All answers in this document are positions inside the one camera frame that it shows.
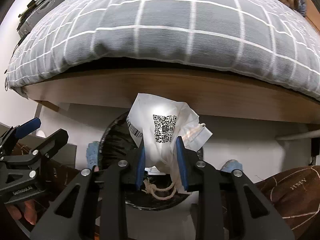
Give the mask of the person's left hand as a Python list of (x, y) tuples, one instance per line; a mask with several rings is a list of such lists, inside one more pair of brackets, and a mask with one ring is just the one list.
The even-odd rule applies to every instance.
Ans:
[(14, 205), (6, 205), (5, 207), (9, 211), (11, 217), (14, 220), (19, 220), (22, 217), (25, 218), (27, 222), (29, 222), (31, 225), (35, 225), (37, 222), (37, 212), (35, 210), (35, 202), (33, 199), (26, 200), (23, 202), (24, 204), (24, 211), (23, 215), (21, 214), (20, 210), (14, 206)]

